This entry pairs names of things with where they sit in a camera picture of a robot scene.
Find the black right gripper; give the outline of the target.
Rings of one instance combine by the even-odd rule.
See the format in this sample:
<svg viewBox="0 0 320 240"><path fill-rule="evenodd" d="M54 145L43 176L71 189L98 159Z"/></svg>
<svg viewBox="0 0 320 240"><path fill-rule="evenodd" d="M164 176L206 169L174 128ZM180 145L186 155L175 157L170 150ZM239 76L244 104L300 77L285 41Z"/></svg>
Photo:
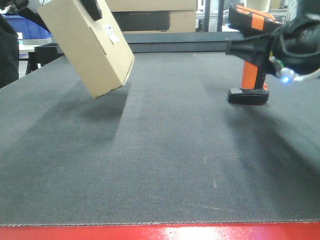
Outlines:
<svg viewBox="0 0 320 240"><path fill-rule="evenodd" d="M300 0L295 18L271 33L231 40L232 55L278 77L320 75L320 2Z"/></svg>

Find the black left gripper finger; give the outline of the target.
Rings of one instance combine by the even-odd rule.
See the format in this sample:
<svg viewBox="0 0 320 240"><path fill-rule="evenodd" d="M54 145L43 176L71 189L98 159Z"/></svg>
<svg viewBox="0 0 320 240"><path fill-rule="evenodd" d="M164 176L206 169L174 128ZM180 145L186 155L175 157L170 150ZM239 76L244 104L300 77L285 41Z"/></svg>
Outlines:
<svg viewBox="0 0 320 240"><path fill-rule="evenodd" d="M94 21L102 19L102 11L97 0L80 0L80 2Z"/></svg>

